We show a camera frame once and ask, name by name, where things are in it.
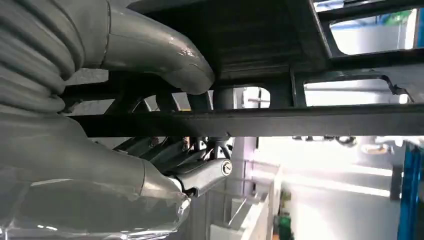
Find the pipe elbow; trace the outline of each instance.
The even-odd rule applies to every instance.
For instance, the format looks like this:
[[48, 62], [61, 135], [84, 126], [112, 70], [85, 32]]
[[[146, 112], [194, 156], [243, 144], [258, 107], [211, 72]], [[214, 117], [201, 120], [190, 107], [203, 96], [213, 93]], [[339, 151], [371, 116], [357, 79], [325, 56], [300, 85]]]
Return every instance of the pipe elbow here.
[[188, 94], [206, 92], [214, 72], [181, 33], [126, 8], [110, 6], [110, 29], [102, 68], [153, 73]]

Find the industrial machine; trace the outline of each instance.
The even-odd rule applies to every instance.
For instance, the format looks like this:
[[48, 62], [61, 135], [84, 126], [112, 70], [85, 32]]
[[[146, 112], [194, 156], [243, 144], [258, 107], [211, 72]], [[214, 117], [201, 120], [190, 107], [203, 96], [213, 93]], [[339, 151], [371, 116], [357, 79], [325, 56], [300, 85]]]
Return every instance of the industrial machine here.
[[[1, 1], [2, 236], [165, 237], [190, 197], [231, 173], [231, 137], [423, 134], [421, 104], [306, 107], [304, 92], [381, 79], [421, 102], [422, 49], [346, 55], [329, 26], [422, 0], [319, 13], [310, 0], [118, 2]], [[65, 88], [80, 68], [109, 79]], [[270, 92], [269, 109], [234, 109], [234, 88], [247, 86]], [[179, 111], [176, 92], [191, 111]], [[153, 95], [160, 111], [146, 105]], [[62, 115], [105, 99], [114, 99], [105, 114]], [[130, 139], [111, 150], [88, 137]]]

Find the plastic film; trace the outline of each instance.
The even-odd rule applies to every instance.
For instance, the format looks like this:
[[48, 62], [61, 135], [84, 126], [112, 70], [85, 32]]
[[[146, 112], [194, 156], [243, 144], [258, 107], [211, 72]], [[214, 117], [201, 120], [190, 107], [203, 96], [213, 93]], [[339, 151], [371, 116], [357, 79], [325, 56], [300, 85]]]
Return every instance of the plastic film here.
[[187, 218], [190, 198], [158, 188], [34, 178], [0, 168], [0, 239], [157, 240]]

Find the gray pipe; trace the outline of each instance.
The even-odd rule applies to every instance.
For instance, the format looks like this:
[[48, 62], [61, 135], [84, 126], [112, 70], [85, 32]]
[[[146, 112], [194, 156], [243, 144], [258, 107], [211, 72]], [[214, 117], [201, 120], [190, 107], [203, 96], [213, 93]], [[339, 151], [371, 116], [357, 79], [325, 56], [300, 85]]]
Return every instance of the gray pipe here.
[[64, 80], [81, 67], [155, 73], [190, 94], [214, 80], [185, 36], [105, 0], [2, 0], [1, 164], [30, 170], [30, 181], [105, 183], [138, 196], [179, 192], [148, 161], [91, 142], [77, 122], [56, 114], [65, 106], [57, 97]]

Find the black metal frame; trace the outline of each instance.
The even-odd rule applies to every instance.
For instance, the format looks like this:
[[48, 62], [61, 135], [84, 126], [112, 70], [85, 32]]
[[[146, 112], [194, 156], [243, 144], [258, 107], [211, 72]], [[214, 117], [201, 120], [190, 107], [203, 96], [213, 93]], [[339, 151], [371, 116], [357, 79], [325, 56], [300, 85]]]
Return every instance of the black metal frame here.
[[[287, 2], [289, 7], [297, 8], [296, 1]], [[287, 72], [278, 76], [219, 79], [212, 86], [212, 90], [265, 88], [271, 94], [271, 109], [132, 113], [144, 98], [180, 91], [158, 76], [125, 72], [110, 72], [109, 80], [104, 83], [69, 86], [62, 97], [68, 105], [116, 99], [112, 106], [115, 110], [105, 115], [73, 117], [89, 137], [422, 135], [424, 104], [306, 107], [304, 92], [304, 83], [372, 77], [386, 81], [393, 94], [407, 94], [405, 89], [393, 85], [388, 76], [373, 69], [424, 63], [424, 49], [343, 55], [335, 49], [329, 25], [419, 6], [424, 6], [424, 0], [385, 0], [319, 13], [309, 9], [315, 14], [314, 29], [317, 30], [309, 35], [317, 34], [314, 37], [321, 45], [307, 47], [305, 51], [311, 59], [320, 61], [319, 69], [323, 70], [299, 72], [296, 66], [288, 66]], [[149, 89], [145, 88], [145, 82], [149, 82]]]

